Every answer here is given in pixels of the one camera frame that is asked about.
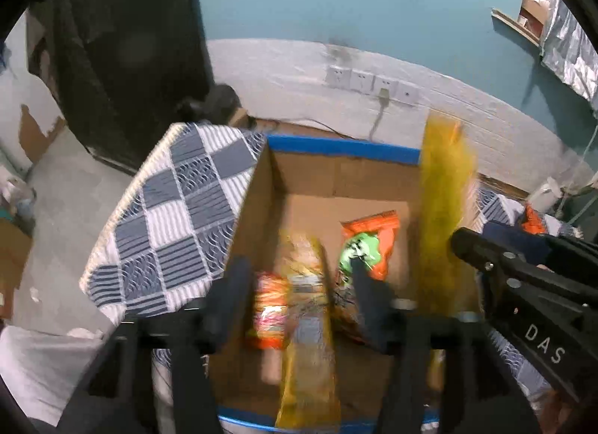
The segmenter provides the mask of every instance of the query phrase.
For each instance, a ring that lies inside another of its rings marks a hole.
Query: gray floor
[[[98,161],[65,129],[35,165],[34,244],[15,294],[12,324],[64,334],[110,322],[79,289],[87,257],[131,178]],[[39,291],[39,302],[30,289]]]

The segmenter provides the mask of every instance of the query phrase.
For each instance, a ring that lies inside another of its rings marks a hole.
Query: silver curtain
[[[564,2],[548,1],[548,19],[540,36],[542,62],[590,102],[598,118],[598,54]]]

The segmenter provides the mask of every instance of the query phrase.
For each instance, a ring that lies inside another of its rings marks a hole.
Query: electrical outlet
[[[382,88],[388,90],[388,97],[392,98],[392,96],[397,91],[397,84],[399,80],[395,80],[393,78],[388,78],[386,76],[376,76],[374,78],[374,91],[373,94],[376,96],[381,96],[380,91]]]
[[[372,93],[372,85],[374,84],[374,75],[366,73],[365,71],[351,71],[351,79],[349,80],[349,88],[359,93],[369,95]]]
[[[417,105],[417,102],[419,102],[419,88],[411,83],[397,81],[395,93],[391,95],[391,98],[408,105]]]
[[[326,73],[326,83],[335,88],[349,89],[351,80],[351,68],[341,68],[340,66],[329,66]]]

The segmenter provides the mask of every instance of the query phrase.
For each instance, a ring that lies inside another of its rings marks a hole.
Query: concrete floor
[[[106,331],[110,321],[79,289],[79,278],[106,220],[131,180],[94,160],[65,129],[29,178],[37,191],[33,248],[14,298],[12,324],[64,334]],[[39,302],[31,297],[39,291]]]

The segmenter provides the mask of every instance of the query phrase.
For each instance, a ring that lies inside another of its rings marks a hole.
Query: blue wall
[[[450,75],[504,100],[581,153],[589,104],[538,62],[538,49],[490,17],[521,0],[200,0],[208,39],[320,41],[382,53]],[[598,168],[598,150],[588,155]]]

